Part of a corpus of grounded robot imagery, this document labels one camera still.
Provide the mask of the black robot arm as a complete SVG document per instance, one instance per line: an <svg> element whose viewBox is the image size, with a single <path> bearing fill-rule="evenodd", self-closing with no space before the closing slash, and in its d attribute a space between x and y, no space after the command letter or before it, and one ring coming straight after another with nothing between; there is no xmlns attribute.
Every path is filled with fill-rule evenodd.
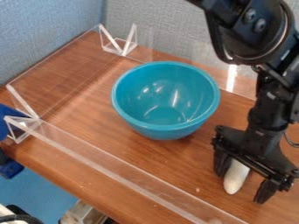
<svg viewBox="0 0 299 224"><path fill-rule="evenodd" d="M247 128L219 125L212 138L213 171L225 178L235 163L264 177L253 201L267 202L299 179L280 150L291 123L299 123L299 31L284 0L187 0L203 9L219 59L257 73L256 103Z"/></svg>

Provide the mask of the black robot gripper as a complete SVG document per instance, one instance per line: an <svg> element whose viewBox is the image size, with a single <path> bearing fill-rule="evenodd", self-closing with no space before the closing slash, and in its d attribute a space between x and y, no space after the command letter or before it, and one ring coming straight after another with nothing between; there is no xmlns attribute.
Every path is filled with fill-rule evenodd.
<svg viewBox="0 0 299 224"><path fill-rule="evenodd" d="M295 165L280 149L281 130L247 128L233 129L225 126L215 128L211 140L213 147L213 171L223 177L236 159L249 171L256 172L264 180L256 190L253 201L264 204L276 191L288 191L299 174Z"/></svg>

